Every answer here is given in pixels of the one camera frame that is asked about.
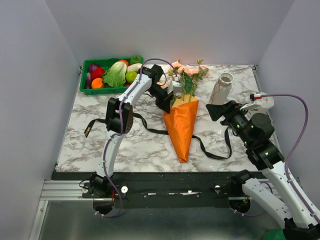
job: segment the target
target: green basket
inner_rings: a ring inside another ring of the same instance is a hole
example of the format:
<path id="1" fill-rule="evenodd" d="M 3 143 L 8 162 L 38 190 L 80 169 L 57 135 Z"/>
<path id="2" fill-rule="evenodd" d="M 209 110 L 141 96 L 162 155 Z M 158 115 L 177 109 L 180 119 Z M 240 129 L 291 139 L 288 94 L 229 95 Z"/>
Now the green basket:
<path id="1" fill-rule="evenodd" d="M 131 57 L 123 57 L 123 58 L 103 58 L 103 59 L 88 59 L 83 62 L 82 68 L 82 77 L 80 82 L 80 92 L 83 92 L 85 95 L 97 95 L 97 94 L 121 94 L 127 90 L 127 86 L 117 86 L 117 87 L 104 87 L 104 88 L 91 88 L 85 89 L 88 67 L 90 64 L 98 64 L 104 70 L 108 70 L 114 63 L 119 60 L 124 59 L 130 62 Z"/>

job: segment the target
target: gray wall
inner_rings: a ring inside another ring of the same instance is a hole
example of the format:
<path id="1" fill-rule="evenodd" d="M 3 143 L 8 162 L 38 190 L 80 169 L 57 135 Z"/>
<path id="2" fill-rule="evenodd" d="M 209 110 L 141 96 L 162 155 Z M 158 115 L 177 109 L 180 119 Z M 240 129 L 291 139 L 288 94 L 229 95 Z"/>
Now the gray wall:
<path id="1" fill-rule="evenodd" d="M 79 67 L 44 0 L 0 1 L 0 239 L 26 240 Z"/>
<path id="2" fill-rule="evenodd" d="M 320 1 L 296 0 L 258 66 L 267 93 L 293 93 L 305 99 L 309 123 L 290 168 L 320 208 Z M 274 99 L 271 114 L 285 156 L 304 123 L 303 105 L 290 97 Z"/>
<path id="3" fill-rule="evenodd" d="M 294 0 L 46 0 L 79 63 L 141 54 L 257 64 Z"/>

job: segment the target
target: lettuce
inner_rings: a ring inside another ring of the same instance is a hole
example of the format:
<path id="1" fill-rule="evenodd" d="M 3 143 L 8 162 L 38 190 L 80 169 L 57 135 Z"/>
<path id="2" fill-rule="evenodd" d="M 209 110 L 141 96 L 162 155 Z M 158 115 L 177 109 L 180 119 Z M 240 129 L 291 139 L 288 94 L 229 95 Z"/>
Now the lettuce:
<path id="1" fill-rule="evenodd" d="M 122 61 L 113 64 L 102 76 L 103 83 L 110 87 L 122 87 L 126 82 L 127 65 Z"/>

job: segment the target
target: white marble surface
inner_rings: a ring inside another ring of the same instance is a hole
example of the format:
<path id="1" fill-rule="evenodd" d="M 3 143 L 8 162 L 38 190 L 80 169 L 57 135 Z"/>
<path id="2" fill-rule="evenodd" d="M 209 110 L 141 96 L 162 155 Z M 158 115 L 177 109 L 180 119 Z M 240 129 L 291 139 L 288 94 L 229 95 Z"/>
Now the white marble surface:
<path id="1" fill-rule="evenodd" d="M 258 91 L 251 66 L 206 65 L 209 76 L 199 81 L 195 97 L 199 99 L 197 118 L 193 134 L 201 137 L 208 152 L 228 156 L 224 139 L 226 127 L 219 121 L 212 122 L 205 105 L 216 80 L 223 72 L 234 77 L 227 101 L 245 103 L 250 92 Z M 165 72 L 169 66 L 162 65 Z M 106 126 L 96 122 L 88 138 L 84 131 L 88 123 L 96 118 L 105 118 L 107 102 L 118 95 L 85 95 L 78 91 L 75 97 L 67 132 L 62 144 L 56 170 L 58 172 L 94 172 L 101 161 L 105 143 Z M 141 114 L 150 128 L 164 130 L 163 111 L 155 106 L 155 99 L 143 95 L 133 109 Z M 239 137 L 229 133 L 232 156 L 227 160 L 208 158 L 200 149 L 199 141 L 193 139 L 187 163 L 180 163 L 169 136 L 147 131 L 139 119 L 134 119 L 131 131 L 125 136 L 117 154 L 115 172 L 224 172 L 257 169 L 248 160 L 245 147 Z"/>

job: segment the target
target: orange wrapping paper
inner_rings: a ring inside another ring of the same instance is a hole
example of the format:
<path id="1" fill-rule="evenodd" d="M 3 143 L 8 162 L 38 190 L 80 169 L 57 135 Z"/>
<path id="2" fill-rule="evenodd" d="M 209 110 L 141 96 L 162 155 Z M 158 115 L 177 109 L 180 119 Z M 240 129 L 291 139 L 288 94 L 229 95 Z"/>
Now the orange wrapping paper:
<path id="1" fill-rule="evenodd" d="M 164 113 L 164 123 L 180 163 L 186 163 L 194 132 L 199 100 L 192 97 L 190 102 L 179 101 L 180 104 L 175 103 L 169 114 Z"/>

